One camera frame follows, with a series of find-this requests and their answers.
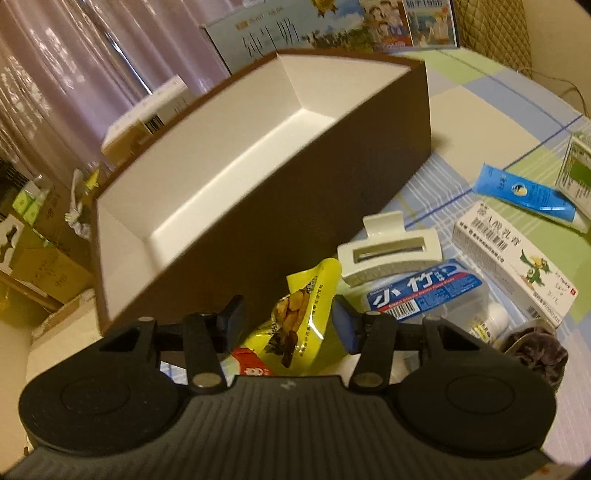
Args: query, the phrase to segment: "quilted chair cover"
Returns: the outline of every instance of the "quilted chair cover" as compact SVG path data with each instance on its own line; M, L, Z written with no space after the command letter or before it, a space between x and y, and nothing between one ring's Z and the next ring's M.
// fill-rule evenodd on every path
M522 0L454 0L454 6L462 46L514 70L531 68Z

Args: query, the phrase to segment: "table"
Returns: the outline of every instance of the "table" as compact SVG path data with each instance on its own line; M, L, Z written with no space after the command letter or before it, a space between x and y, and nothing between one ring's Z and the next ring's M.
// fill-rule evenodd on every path
M452 243L454 221L477 200L470 186L482 164L553 185L570 134L582 130L591 135L591 121L542 86L470 50L405 55L427 65L433 153L384 211L403 211L407 229L435 227L444 257L460 259L488 280ZM544 449L558 462L583 463L591 456L591 235L584 238L509 205L489 202L580 291L558 328L569 363ZM489 285L491 297L511 315L510 328L524 323L511 301L493 282ZM162 370L176 381L186 378L183 369L163 365Z

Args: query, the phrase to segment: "yellow snack package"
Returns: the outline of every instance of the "yellow snack package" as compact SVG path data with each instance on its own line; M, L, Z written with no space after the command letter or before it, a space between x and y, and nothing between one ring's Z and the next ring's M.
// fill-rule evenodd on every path
M340 273L339 261L326 258L310 270L289 275L290 294L246 339L244 346L275 375L305 375L310 369L324 339Z

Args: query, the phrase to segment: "barcode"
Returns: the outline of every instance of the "barcode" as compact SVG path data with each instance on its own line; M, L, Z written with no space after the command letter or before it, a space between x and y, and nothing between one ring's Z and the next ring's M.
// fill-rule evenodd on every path
M409 300L386 310L386 313L394 316L397 320L402 320L420 311L421 309L418 307L417 302L415 300Z
M144 125L148 128L151 134L155 134L164 126L164 123L158 115L155 115L147 122L144 122Z
M474 220L472 221L472 226L476 227L476 229L480 233L482 233L482 235L484 235L487 239L489 239L497 247L499 247L499 250L501 250L501 252L505 251L505 248L507 248L507 246L509 245L499 235L497 235L497 233L492 228L488 228L486 224L484 222L481 222L478 218L474 218Z
M532 320L540 320L542 318L542 315L534 307L528 307L527 313L531 315Z

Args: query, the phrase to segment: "open box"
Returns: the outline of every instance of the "open box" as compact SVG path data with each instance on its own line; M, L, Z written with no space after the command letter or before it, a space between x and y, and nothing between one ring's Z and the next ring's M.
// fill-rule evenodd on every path
M246 299L245 333L285 276L336 253L431 153L424 63L286 50L201 97L95 199L101 329Z

